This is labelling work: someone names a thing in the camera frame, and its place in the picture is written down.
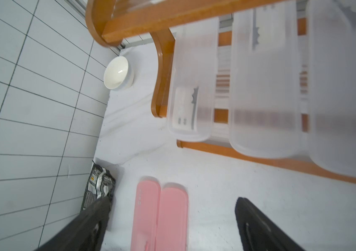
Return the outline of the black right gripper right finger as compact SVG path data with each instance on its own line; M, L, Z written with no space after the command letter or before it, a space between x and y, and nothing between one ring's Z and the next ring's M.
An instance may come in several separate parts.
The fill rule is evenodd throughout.
M303 250L247 198L237 199L235 216L245 251Z

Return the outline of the pink pencil case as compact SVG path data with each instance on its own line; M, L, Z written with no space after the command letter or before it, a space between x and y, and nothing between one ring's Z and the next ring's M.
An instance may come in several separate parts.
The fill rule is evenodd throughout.
M167 184L161 190L156 251L186 250L188 206L188 194L183 186Z
M155 250L160 193L161 187L157 181L147 179L137 185L130 246L132 251Z

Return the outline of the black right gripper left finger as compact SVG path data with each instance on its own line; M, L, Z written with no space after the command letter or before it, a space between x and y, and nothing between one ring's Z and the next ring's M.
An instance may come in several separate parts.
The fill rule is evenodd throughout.
M99 251L104 240L112 199L103 197L83 210L39 251Z

